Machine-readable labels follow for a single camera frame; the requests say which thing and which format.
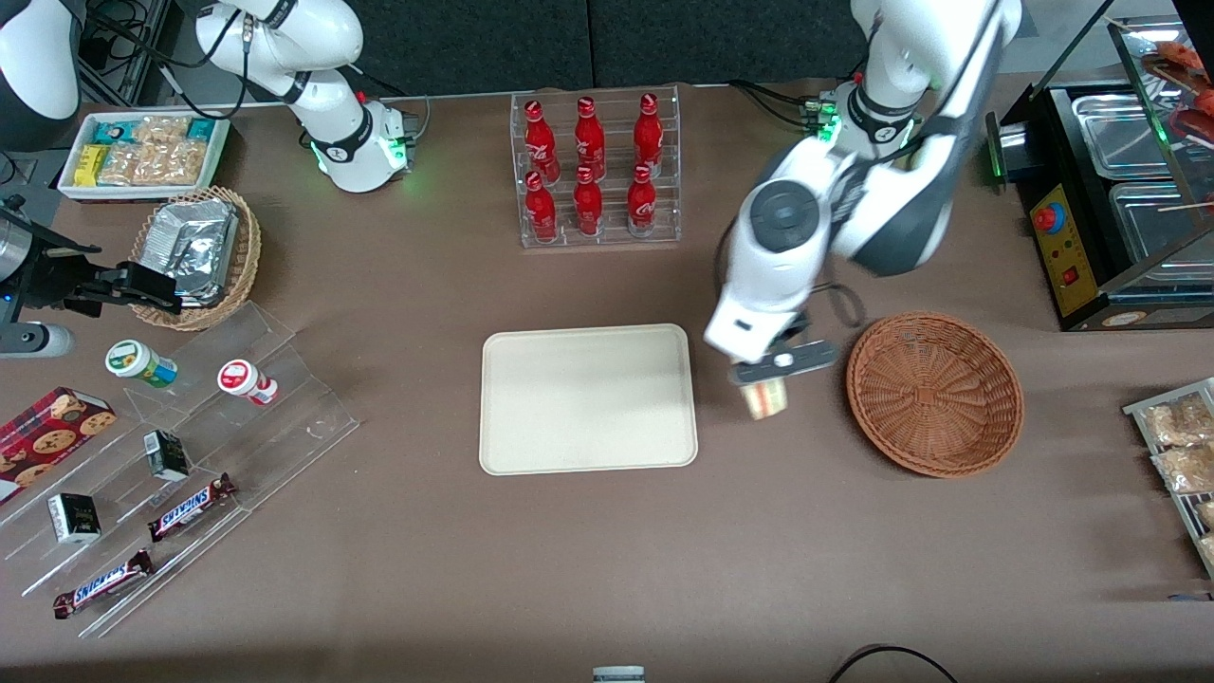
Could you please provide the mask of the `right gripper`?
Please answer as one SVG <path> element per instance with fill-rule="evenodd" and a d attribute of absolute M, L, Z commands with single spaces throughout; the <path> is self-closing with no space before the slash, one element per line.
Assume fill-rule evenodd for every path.
<path fill-rule="evenodd" d="M 12 229 L 5 246 L 25 246 L 25 255 L 2 280 L 2 298 L 12 303 L 13 314 L 19 308 L 55 308 L 100 317 L 104 304 L 142 304 L 174 315 L 182 311 L 174 277 L 135 261 L 96 267 L 87 255 L 101 247 L 80 245 L 30 220 L 23 197 L 2 199 L 2 221 Z"/>

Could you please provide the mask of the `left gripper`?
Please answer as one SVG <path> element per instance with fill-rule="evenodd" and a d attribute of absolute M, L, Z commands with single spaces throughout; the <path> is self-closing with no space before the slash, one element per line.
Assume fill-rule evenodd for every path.
<path fill-rule="evenodd" d="M 764 351 L 762 364 L 810 364 L 815 359 L 815 346 L 805 345 L 805 332 L 810 328 L 807 314 L 795 314 L 784 330 Z"/>

